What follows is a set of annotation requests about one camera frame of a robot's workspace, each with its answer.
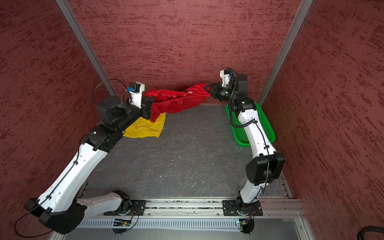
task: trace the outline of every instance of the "red garment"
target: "red garment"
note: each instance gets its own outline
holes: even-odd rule
[[[203,87],[207,84],[198,84],[187,88],[184,92],[170,90],[148,90],[144,96],[156,97],[151,108],[151,122],[155,122],[161,113],[178,113],[187,108],[203,103],[209,93]]]

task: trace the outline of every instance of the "black mounting plate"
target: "black mounting plate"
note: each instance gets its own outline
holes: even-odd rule
[[[243,216],[243,215],[240,215],[238,212],[236,200],[223,200],[222,203],[223,203],[224,216]],[[263,210],[262,210],[262,207],[260,205],[260,201],[253,203],[252,211],[253,211],[254,216],[262,216],[263,215]]]
[[[133,206],[133,209],[135,210],[134,216],[143,216],[144,210],[145,210],[145,203],[146,200],[131,200],[131,205]],[[119,216],[116,212],[105,212],[104,216]]]

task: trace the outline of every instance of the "textured red wall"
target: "textured red wall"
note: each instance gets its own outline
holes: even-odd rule
[[[384,226],[383,11],[315,0],[263,104],[316,239]]]
[[[0,239],[18,239],[13,223],[74,156],[97,123],[92,88],[100,82],[54,0],[0,3]],[[25,235],[44,229],[35,217]]]
[[[110,77],[147,89],[248,74],[257,99],[301,0],[69,0]]]

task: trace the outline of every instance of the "gray floor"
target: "gray floor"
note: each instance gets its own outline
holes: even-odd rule
[[[234,197],[246,182],[250,147],[239,147],[224,106],[168,114],[159,138],[123,137],[98,164],[84,197],[122,190],[131,197]],[[265,196],[286,196],[281,181]]]
[[[65,235],[64,239],[178,239],[178,240],[299,240],[300,237],[293,219],[255,219],[255,228],[250,235],[241,232],[199,231],[199,230],[165,230],[165,229],[132,229],[122,235],[111,229],[76,228]]]

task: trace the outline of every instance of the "yellow cloth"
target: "yellow cloth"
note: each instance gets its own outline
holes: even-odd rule
[[[143,138],[143,137],[159,137],[164,128],[166,121],[166,114],[162,113],[156,119],[156,122],[151,122],[145,118],[139,118],[125,129],[124,137],[130,138]]]

